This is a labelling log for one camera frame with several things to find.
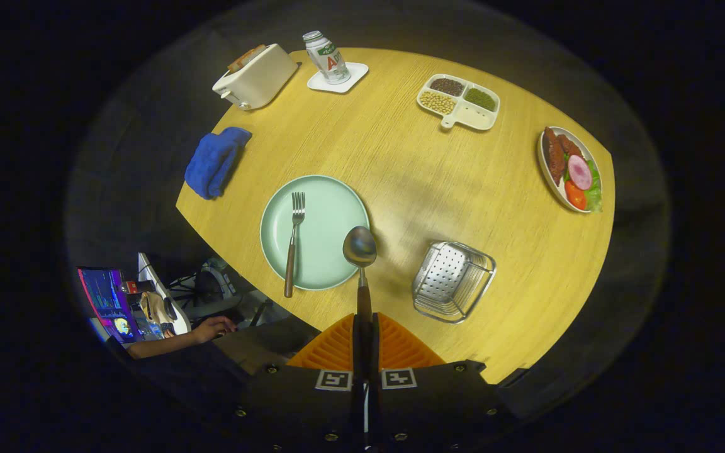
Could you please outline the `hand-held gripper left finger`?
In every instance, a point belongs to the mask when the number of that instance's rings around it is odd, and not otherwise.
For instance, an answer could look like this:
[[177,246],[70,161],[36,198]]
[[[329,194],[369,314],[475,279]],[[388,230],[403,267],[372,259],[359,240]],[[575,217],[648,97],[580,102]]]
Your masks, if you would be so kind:
[[267,365],[237,404],[237,436],[245,452],[365,450],[364,349],[351,313],[313,339],[288,363]]

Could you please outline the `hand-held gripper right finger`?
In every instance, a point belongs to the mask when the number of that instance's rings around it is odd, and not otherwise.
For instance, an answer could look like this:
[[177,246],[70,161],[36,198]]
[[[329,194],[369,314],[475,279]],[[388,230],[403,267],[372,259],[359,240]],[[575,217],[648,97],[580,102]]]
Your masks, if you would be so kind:
[[397,322],[372,318],[366,428],[376,452],[474,452],[507,433],[507,405],[465,359],[446,363]]

